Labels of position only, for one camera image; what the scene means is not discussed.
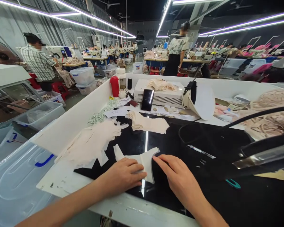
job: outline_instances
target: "black hair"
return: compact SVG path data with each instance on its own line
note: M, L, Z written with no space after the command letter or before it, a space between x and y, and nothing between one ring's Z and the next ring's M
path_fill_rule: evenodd
M26 41L30 44L39 43L40 45L45 46L41 39L33 33L25 32L23 33L23 35L26 37Z
M190 25L189 25L189 22L186 21L186 22L184 22L181 26L182 26L182 27L181 27L182 30L186 32L186 31L189 29L189 26L190 26Z
M243 44L240 46L240 49L244 48L244 47L247 47L247 44Z

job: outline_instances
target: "blue handle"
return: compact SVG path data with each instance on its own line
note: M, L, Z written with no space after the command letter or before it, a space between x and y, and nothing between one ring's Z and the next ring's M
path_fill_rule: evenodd
M35 166L36 166L36 167L45 166L53 157L54 157L54 155L51 154L51 155L48 157L48 159L45 160L45 162L43 162L43 163L37 162L37 163L35 164Z
M14 132L13 132L13 134L14 134L13 140L15 140L15 139L17 138L17 135L18 135L18 134L17 134L17 133L14 133Z

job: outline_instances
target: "red thermos bottle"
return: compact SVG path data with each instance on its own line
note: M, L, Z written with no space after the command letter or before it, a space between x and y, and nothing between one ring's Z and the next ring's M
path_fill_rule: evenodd
M113 97L119 96L119 79L116 76L110 78L111 91L113 92Z

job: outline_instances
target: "plaid shirt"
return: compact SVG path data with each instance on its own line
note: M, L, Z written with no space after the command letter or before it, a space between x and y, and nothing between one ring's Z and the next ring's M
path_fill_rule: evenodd
M56 62L51 57L31 45L21 48L21 55L39 80L45 81L55 78L52 67Z

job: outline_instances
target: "smartphone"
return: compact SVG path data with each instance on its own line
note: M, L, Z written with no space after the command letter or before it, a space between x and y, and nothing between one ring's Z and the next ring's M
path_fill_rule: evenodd
M155 91L144 89L141 110L151 111L151 105L154 98Z

